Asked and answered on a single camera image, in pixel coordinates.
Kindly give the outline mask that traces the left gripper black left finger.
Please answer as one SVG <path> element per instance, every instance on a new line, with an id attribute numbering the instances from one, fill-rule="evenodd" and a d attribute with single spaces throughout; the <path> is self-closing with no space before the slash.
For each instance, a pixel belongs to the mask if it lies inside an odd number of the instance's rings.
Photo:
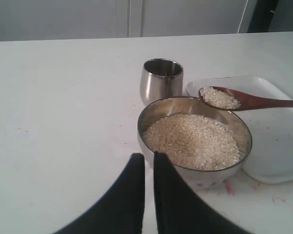
<path id="1" fill-rule="evenodd" d="M 145 159 L 130 156 L 108 191 L 58 234 L 140 234 L 145 210 Z"/>

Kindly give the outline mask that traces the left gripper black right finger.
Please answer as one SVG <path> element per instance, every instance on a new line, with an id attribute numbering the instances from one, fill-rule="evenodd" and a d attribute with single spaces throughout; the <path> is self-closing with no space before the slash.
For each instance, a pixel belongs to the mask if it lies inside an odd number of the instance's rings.
<path id="1" fill-rule="evenodd" d="M 244 233 L 199 198 L 164 153 L 154 153 L 153 184 L 158 233 Z"/>

